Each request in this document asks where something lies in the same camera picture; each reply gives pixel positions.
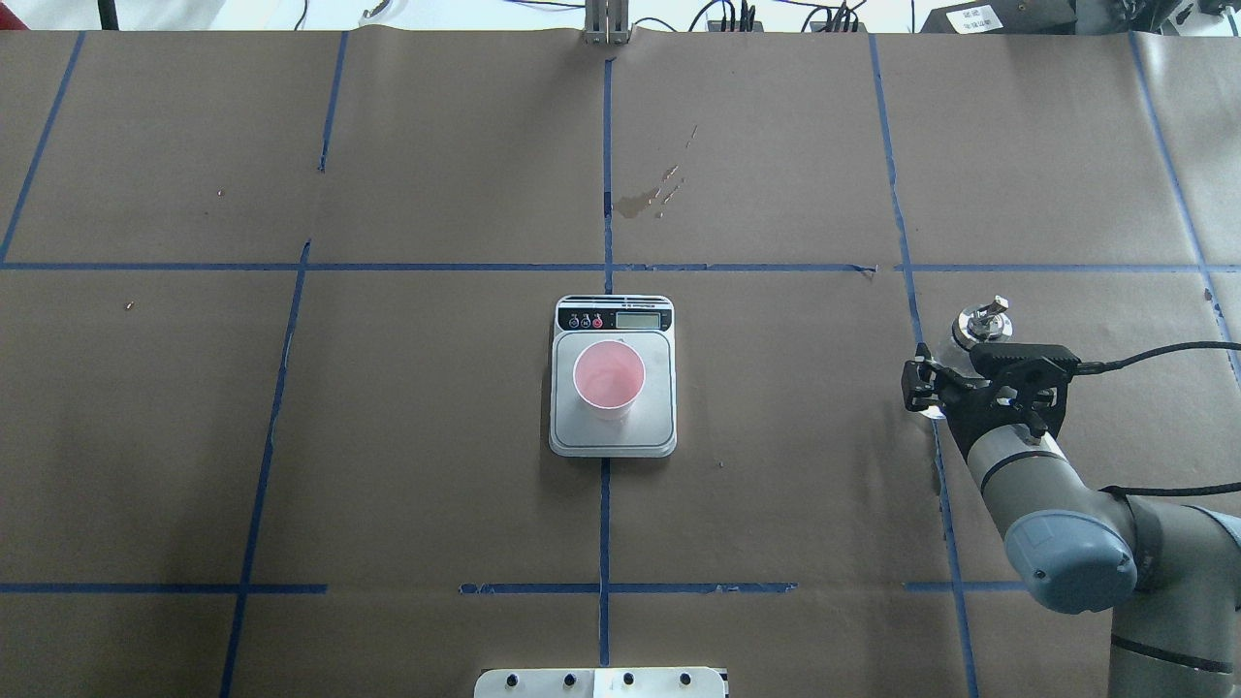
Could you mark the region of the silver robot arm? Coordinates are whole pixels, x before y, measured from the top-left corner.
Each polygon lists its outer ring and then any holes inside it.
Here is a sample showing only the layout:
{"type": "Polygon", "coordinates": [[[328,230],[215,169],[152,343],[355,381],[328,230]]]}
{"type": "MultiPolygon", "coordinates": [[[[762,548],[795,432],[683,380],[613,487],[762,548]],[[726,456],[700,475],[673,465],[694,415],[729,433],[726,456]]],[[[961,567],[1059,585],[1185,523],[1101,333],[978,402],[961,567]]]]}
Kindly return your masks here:
{"type": "Polygon", "coordinates": [[[1111,614],[1111,697],[1239,694],[1239,518],[1193,504],[1201,488],[1090,488],[1059,445],[1073,378],[1126,369],[1064,345],[978,343],[967,369],[918,343],[905,409],[936,409],[1029,596],[1054,614],[1111,614]]]}

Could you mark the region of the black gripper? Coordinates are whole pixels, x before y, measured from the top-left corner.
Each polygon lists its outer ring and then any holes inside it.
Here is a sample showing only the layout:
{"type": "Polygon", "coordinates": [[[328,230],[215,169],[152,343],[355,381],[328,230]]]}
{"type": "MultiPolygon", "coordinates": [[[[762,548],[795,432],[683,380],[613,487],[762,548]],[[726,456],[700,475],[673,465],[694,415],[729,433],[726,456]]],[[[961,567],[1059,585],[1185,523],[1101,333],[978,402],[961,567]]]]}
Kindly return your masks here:
{"type": "Polygon", "coordinates": [[[1001,426],[1024,426],[1028,438],[1059,437],[1066,419],[1067,390],[1081,359],[1064,345],[979,344],[968,354],[975,378],[934,368],[926,343],[903,363],[903,409],[944,412],[959,455],[984,433],[1001,426]]]}

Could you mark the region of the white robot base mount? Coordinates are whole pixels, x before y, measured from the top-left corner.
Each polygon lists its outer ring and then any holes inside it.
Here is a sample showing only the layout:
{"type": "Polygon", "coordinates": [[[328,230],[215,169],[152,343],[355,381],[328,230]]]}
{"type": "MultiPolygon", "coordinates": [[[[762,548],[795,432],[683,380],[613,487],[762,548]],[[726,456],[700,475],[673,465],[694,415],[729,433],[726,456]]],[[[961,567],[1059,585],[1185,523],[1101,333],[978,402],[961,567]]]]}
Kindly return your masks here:
{"type": "Polygon", "coordinates": [[[474,697],[730,697],[726,669],[706,666],[486,669],[474,697]]]}

